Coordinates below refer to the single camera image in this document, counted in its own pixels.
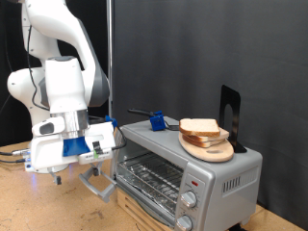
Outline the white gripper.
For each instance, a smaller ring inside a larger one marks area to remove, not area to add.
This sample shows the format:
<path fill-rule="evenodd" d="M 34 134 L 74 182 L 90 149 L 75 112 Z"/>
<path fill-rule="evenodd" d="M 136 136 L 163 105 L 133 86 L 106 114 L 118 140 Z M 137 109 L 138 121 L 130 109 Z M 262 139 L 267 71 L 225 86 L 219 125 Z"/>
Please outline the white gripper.
<path fill-rule="evenodd" d="M 66 139 L 64 134 L 33 138 L 31 142 L 31 165 L 34 169 L 57 167 L 71 163 L 80 165 L 113 158 L 116 147 L 114 126 L 111 122 L 93 124 L 78 138 Z M 91 165 L 94 176 L 100 175 L 101 164 Z M 49 174 L 56 185 L 62 178 L 53 171 Z"/>

